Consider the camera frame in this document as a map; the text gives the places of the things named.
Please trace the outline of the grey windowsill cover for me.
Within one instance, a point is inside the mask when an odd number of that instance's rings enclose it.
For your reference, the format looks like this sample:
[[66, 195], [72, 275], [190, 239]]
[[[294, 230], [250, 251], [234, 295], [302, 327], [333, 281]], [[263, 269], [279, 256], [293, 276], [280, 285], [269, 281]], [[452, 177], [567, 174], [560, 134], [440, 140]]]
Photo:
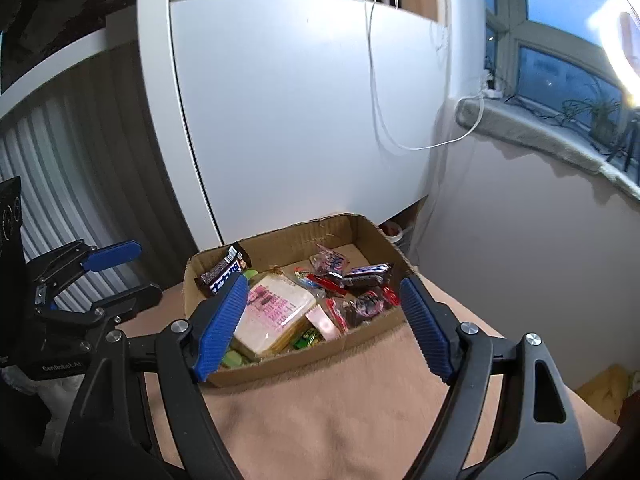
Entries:
[[606, 161], [584, 138], [572, 130], [552, 126], [523, 107], [484, 100], [484, 112], [475, 132], [528, 148], [565, 162], [590, 176], [605, 178], [629, 196], [639, 197], [639, 185], [623, 170]]

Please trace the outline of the dark chocolate bar in box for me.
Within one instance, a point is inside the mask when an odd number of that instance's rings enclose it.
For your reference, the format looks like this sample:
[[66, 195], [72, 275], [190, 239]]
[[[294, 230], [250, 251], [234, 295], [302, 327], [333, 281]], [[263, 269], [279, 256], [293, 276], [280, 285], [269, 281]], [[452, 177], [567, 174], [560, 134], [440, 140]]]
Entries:
[[388, 282], [392, 267], [388, 263], [371, 264], [353, 268], [342, 276], [340, 283], [344, 288], [376, 287]]

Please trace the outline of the red dates clear bag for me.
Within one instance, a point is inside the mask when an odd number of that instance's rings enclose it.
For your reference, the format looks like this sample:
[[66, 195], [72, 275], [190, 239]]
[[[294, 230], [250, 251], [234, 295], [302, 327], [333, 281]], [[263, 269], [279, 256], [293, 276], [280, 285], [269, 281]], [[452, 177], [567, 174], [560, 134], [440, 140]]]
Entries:
[[342, 333], [370, 323], [384, 311], [399, 306], [399, 297], [387, 286], [368, 289], [355, 299], [326, 300], [326, 312]]

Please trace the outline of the green candy clear wrapper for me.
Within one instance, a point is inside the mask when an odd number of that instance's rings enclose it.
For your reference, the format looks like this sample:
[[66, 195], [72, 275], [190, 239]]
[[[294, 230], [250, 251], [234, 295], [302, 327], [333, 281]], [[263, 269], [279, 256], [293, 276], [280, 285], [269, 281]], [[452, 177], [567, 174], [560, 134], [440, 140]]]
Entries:
[[222, 361], [220, 366], [226, 368], [227, 370], [235, 370], [236, 368], [240, 368], [246, 365], [246, 359], [240, 352], [236, 350], [230, 349], [227, 350], [224, 356], [222, 357]]

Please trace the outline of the brown Snickers bar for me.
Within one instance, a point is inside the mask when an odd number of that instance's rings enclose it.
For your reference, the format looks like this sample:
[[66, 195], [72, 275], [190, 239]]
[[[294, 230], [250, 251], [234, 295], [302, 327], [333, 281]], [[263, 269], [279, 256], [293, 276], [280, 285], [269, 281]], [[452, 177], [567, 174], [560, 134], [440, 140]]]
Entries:
[[194, 282], [206, 297], [213, 297], [218, 294], [232, 274], [242, 274], [251, 265], [248, 252], [239, 243], [233, 243], [222, 259], [210, 270], [194, 278]]

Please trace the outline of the red blue candy bar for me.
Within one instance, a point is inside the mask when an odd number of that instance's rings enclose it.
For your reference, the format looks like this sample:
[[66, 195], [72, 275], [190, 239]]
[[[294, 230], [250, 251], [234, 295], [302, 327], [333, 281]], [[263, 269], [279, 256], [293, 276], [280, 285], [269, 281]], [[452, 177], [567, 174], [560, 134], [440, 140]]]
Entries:
[[341, 252], [317, 245], [317, 252], [309, 257], [314, 273], [340, 280], [347, 270], [349, 260]]

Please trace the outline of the pink bread bag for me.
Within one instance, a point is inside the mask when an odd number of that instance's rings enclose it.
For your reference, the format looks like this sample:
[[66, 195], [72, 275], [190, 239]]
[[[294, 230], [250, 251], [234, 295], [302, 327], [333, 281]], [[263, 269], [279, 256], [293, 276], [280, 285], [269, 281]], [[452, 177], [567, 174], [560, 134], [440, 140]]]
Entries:
[[248, 293], [232, 344], [247, 359], [260, 361], [283, 351], [306, 323], [317, 298], [281, 274], [267, 274]]

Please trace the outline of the white cabinet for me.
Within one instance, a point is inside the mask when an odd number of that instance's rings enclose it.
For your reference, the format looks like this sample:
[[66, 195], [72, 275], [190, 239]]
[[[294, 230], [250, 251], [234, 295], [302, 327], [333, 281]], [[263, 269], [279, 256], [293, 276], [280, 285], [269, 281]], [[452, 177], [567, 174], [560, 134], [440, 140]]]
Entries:
[[137, 0], [169, 180], [198, 249], [426, 195], [447, 29], [368, 0]]

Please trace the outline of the brown cardboard box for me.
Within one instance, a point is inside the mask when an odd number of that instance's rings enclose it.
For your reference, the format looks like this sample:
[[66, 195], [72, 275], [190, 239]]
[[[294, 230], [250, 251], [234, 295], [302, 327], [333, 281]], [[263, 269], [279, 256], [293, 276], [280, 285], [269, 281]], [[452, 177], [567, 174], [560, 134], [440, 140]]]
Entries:
[[254, 382], [336, 356], [399, 325], [413, 268], [361, 214], [293, 224], [199, 252], [186, 264], [192, 372], [217, 387]]

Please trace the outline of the green gum pack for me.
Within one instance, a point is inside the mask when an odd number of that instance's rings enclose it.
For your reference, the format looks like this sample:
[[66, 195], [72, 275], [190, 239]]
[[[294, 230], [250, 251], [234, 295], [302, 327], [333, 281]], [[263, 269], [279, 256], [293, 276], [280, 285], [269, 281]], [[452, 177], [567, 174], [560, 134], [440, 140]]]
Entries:
[[292, 343], [292, 348], [294, 350], [303, 350], [309, 347], [313, 347], [316, 344], [320, 344], [321, 341], [322, 336], [319, 331], [315, 328], [310, 328], [294, 340], [294, 342]]

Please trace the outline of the potted spider plant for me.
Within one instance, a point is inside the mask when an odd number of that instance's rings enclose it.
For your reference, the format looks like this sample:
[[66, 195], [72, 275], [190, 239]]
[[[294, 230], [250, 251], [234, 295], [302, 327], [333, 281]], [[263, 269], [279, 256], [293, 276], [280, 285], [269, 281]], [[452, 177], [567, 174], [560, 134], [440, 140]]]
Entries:
[[622, 92], [596, 76], [591, 77], [586, 88], [587, 94], [582, 98], [562, 102], [562, 114], [569, 122], [587, 125], [594, 142], [611, 146], [618, 137]]

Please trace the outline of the pink white small packet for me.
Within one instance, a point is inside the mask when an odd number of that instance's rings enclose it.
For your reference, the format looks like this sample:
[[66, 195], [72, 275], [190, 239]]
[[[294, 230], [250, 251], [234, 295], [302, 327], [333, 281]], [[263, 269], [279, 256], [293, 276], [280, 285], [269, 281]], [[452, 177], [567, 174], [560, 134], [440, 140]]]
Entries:
[[332, 318], [326, 314], [320, 304], [316, 304], [306, 314], [307, 321], [318, 330], [323, 340], [331, 341], [342, 336], [342, 332], [332, 321]]

